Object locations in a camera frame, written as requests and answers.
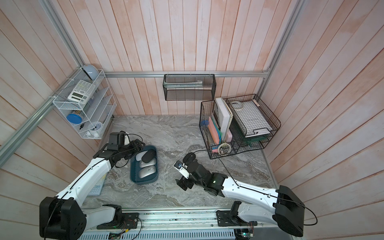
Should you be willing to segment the white computer mouse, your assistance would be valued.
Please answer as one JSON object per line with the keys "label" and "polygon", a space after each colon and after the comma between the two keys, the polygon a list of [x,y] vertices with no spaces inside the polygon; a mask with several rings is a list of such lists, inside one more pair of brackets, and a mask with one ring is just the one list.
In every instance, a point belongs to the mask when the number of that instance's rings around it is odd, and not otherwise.
{"label": "white computer mouse", "polygon": [[136,155],[136,161],[141,161],[142,157],[147,153],[147,151],[140,152]]}

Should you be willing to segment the teal storage box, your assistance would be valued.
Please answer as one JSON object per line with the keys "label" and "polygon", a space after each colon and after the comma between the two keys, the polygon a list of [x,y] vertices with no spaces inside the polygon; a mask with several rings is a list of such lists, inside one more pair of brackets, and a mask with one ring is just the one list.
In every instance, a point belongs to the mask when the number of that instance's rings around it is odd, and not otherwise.
{"label": "teal storage box", "polygon": [[131,181],[137,185],[146,185],[156,182],[158,176],[157,148],[145,146],[131,158]]}

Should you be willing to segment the silver mouse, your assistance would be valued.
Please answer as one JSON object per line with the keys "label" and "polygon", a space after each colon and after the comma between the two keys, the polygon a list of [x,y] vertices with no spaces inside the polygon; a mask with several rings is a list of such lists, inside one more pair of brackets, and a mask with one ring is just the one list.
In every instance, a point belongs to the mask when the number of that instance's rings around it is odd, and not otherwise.
{"label": "silver mouse", "polygon": [[156,172],[157,172],[157,168],[155,167],[155,165],[148,166],[145,168],[141,168],[141,170],[138,172],[138,177],[140,179],[144,179],[152,174],[155,174]]}
{"label": "silver mouse", "polygon": [[157,164],[156,158],[152,158],[148,163],[145,163],[143,160],[141,160],[139,162],[139,167],[140,168],[145,168],[145,167],[153,166],[153,165],[156,165],[156,164]]}

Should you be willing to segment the silver mouse front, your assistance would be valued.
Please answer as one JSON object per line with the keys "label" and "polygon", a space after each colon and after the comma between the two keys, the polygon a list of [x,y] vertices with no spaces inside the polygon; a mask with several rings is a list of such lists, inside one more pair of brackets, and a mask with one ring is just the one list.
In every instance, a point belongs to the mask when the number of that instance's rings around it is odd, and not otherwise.
{"label": "silver mouse front", "polygon": [[157,164],[156,158],[152,158],[148,163],[145,163],[143,160],[141,160],[139,162],[139,167],[140,168],[145,168],[145,167],[153,166],[153,165],[156,165],[156,164]]}

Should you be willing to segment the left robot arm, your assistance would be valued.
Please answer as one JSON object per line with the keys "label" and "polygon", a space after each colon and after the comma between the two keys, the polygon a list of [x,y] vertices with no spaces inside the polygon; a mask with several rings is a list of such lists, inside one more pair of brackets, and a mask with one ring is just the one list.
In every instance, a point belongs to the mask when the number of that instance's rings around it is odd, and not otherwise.
{"label": "left robot arm", "polygon": [[142,138],[113,132],[109,141],[94,154],[90,164],[65,189],[44,198],[39,206],[39,231],[44,239],[77,240],[84,231],[98,226],[119,229],[126,226],[121,206],[104,205],[84,211],[82,205],[97,182],[121,159],[130,160],[145,147]]}

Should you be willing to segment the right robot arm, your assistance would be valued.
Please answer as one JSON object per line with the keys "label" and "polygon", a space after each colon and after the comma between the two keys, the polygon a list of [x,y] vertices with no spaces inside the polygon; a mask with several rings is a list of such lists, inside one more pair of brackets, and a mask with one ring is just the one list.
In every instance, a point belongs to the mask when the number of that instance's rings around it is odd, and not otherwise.
{"label": "right robot arm", "polygon": [[176,161],[174,168],[182,175],[176,182],[184,191],[197,185],[212,196],[234,200],[231,210],[221,218],[222,221],[232,226],[252,222],[270,223],[292,236],[304,235],[305,205],[290,188],[261,188],[225,174],[211,173],[198,163],[193,153],[187,154],[182,161]]}

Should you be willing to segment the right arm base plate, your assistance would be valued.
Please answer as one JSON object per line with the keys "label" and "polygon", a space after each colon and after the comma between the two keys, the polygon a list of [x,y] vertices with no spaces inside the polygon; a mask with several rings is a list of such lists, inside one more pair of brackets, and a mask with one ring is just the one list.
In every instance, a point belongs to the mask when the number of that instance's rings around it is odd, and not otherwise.
{"label": "right arm base plate", "polygon": [[219,227],[255,227],[257,221],[245,222],[239,217],[231,214],[231,211],[216,211],[217,223]]}

